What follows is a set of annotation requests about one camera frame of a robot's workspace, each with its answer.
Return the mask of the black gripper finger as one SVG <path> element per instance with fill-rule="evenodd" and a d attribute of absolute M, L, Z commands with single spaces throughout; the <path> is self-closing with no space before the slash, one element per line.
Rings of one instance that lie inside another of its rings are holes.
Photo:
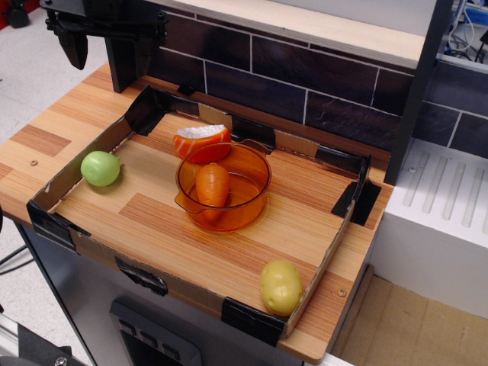
<path fill-rule="evenodd" d="M 59 44 L 72 66 L 78 70 L 85 68 L 88 55 L 88 39 L 84 34 L 67 30 L 58 31 Z"/>
<path fill-rule="evenodd" d="M 156 50 L 156 40 L 153 37 L 141 37 L 134 42 L 136 74 L 146 75 Z"/>

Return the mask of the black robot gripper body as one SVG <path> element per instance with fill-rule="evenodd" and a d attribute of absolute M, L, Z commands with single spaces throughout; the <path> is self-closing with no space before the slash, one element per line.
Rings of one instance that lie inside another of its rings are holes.
<path fill-rule="evenodd" d="M 40 6 L 47 11 L 47 29 L 56 35 L 166 41 L 169 16 L 153 2 L 58 0 Z"/>

